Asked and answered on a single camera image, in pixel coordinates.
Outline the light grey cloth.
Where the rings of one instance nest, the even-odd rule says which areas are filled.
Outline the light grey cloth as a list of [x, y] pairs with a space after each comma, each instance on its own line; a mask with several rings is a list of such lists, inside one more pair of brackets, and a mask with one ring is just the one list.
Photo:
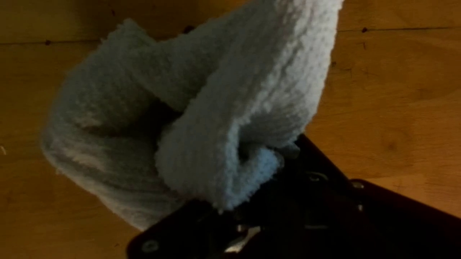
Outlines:
[[343, 0], [248, 0], [155, 40], [123, 21], [64, 82], [49, 162], [146, 230], [189, 200], [247, 201], [317, 112]]

